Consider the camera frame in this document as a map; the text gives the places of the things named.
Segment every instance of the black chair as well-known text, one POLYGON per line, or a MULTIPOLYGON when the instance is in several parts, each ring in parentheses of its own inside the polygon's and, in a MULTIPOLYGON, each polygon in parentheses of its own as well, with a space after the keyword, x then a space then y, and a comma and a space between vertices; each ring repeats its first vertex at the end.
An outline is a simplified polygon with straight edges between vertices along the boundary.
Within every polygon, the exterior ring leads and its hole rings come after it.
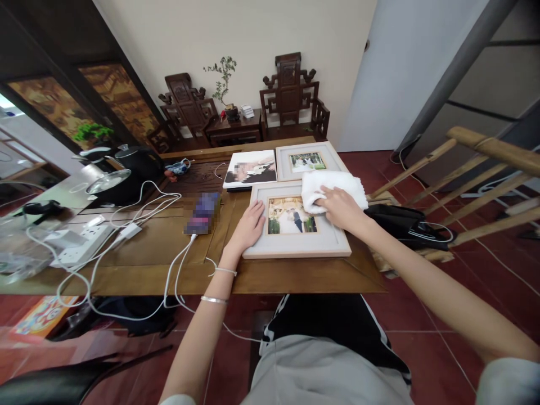
POLYGON ((108 354, 71 366, 31 371, 0 385, 2 405, 79 405, 106 378, 139 365, 173 348, 172 345, 131 361, 106 362, 118 356, 108 354))

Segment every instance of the potted plant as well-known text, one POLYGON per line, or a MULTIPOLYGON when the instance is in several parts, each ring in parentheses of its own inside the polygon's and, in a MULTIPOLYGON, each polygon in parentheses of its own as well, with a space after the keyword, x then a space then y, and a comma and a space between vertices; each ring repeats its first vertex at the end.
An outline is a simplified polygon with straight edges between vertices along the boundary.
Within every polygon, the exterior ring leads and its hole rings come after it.
POLYGON ((229 92, 229 79, 232 76, 232 71, 236 71, 236 61, 231 56, 223 56, 218 64, 214 66, 204 67, 204 71, 214 71, 221 74, 221 80, 215 83, 215 92, 212 97, 217 98, 225 106, 225 114, 229 121, 238 121, 238 107, 234 104, 227 104, 223 101, 225 95, 229 92))
POLYGON ((85 124, 79 127, 73 139, 79 142, 89 141, 94 147, 112 147, 111 136, 113 133, 111 128, 101 124, 85 124))

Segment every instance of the stainless steel pot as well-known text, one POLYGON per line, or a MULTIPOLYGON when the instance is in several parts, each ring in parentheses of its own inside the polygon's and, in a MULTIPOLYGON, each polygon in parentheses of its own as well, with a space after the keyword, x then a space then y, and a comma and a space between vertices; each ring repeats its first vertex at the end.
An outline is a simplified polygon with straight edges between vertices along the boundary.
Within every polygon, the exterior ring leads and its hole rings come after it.
POLYGON ((115 205, 134 203, 140 191, 141 181, 129 169, 108 173, 86 189, 87 194, 115 205))

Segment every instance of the bamboo railing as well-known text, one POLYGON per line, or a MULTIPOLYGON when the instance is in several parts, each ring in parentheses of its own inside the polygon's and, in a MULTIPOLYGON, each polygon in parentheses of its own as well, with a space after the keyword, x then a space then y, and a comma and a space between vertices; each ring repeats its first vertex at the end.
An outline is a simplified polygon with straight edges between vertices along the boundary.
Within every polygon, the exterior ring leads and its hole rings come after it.
MULTIPOLYGON (((435 185, 414 196, 412 199, 410 199, 410 201, 407 201, 405 204, 403 204, 404 206, 412 206, 414 203, 422 200, 424 197, 427 197, 427 195, 440 189, 441 187, 445 186, 459 176, 467 173, 468 171, 477 167, 479 164, 483 163, 489 158, 496 159, 500 163, 492 167, 491 169, 486 170, 484 173, 477 175, 475 178, 468 181, 463 186, 449 193, 447 196, 437 201, 431 207, 425 209, 424 213, 426 215, 432 213, 437 208, 442 207, 447 202, 453 200, 467 190, 470 190, 474 186, 477 186, 478 184, 486 181, 487 179, 499 173, 503 169, 510 167, 521 171, 521 173, 519 173, 518 175, 502 182, 497 187, 486 192, 481 197, 473 200, 460 210, 449 214, 448 217, 446 217, 441 222, 442 225, 447 226, 455 221, 458 221, 460 218, 463 218, 464 216, 476 211, 490 201, 508 193, 509 191, 515 189, 516 187, 522 185, 530 179, 534 177, 540 177, 540 155, 536 154, 533 151, 529 151, 511 145, 507 142, 503 142, 495 138, 490 138, 461 127, 453 127, 448 131, 446 136, 449 138, 449 140, 447 140, 444 144, 442 144, 433 152, 428 154, 428 156, 413 164, 413 166, 411 166, 405 172, 401 173, 399 176, 395 177, 393 180, 382 186, 380 189, 370 194, 368 196, 368 201, 375 201, 377 197, 379 197, 381 194, 394 187, 396 184, 416 172, 418 169, 440 158, 457 144, 468 147, 469 149, 478 152, 480 155, 471 159, 462 167, 454 170, 452 173, 447 174, 435 185)), ((450 247, 458 246, 464 242, 473 240, 475 238, 490 235, 491 233, 503 231, 505 229, 515 227, 527 222, 536 221, 537 219, 540 219, 540 207, 533 207, 517 215, 510 216, 509 218, 486 224, 475 229, 470 229, 458 235, 456 240, 454 240, 454 242, 450 244, 450 247)))

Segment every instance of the pants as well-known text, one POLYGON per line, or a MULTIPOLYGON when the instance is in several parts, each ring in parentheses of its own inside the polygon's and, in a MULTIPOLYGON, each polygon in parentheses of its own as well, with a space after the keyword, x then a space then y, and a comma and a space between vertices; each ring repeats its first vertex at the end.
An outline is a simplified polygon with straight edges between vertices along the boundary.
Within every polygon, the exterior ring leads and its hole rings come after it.
POLYGON ((411 385, 411 371, 361 294, 287 294, 264 330, 261 347, 287 335, 328 338, 376 367, 398 370, 411 385))
POLYGON ((297 219, 295 222, 296 226, 298 227, 298 229, 300 229, 300 232, 303 232, 302 231, 302 220, 301 219, 297 219))

